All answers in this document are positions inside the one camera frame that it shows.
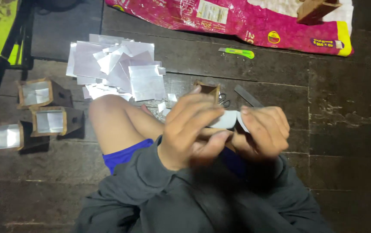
green utility knife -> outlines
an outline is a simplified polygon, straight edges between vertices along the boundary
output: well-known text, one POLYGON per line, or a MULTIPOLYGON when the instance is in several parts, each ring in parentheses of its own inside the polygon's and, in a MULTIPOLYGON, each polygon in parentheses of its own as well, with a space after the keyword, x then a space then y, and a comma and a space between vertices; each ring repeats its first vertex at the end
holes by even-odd
POLYGON ((253 59, 255 54, 250 50, 232 49, 232 48, 219 48, 220 52, 225 52, 228 54, 237 54, 253 59))

person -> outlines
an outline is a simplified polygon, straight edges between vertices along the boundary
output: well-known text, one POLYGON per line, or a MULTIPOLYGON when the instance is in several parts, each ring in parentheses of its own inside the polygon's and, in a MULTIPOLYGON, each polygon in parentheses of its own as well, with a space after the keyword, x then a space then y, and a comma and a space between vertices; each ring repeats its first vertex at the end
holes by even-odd
POLYGON ((281 152, 289 124, 278 107, 241 108, 250 134, 207 128, 223 113, 201 87, 165 124, 116 95, 89 109, 113 175, 84 199, 77 233, 332 232, 281 152))

knee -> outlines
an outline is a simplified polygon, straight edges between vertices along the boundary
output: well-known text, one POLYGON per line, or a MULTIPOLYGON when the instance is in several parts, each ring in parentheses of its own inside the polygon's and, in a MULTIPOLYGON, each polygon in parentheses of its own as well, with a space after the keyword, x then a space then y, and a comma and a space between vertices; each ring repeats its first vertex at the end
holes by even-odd
POLYGON ((118 95, 104 95, 90 103, 89 118, 97 114, 116 113, 118 111, 123 111, 126 104, 129 103, 118 95))

pile of foil pieces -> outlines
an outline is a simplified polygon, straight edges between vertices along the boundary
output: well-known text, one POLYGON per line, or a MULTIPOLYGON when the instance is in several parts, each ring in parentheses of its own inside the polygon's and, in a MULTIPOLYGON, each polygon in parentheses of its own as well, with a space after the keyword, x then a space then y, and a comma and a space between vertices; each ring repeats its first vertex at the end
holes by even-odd
POLYGON ((85 85, 85 99, 116 94, 126 100, 162 100, 165 73, 162 62, 154 61, 154 44, 90 34, 89 42, 70 45, 66 75, 85 85))

scissors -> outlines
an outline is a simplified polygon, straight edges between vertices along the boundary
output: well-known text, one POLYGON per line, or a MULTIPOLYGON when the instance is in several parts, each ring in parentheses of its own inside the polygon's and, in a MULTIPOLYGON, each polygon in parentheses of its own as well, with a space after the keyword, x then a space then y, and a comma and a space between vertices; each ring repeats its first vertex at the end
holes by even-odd
POLYGON ((227 95, 225 93, 219 94, 219 104, 222 105, 224 108, 230 106, 230 100, 226 99, 227 95))

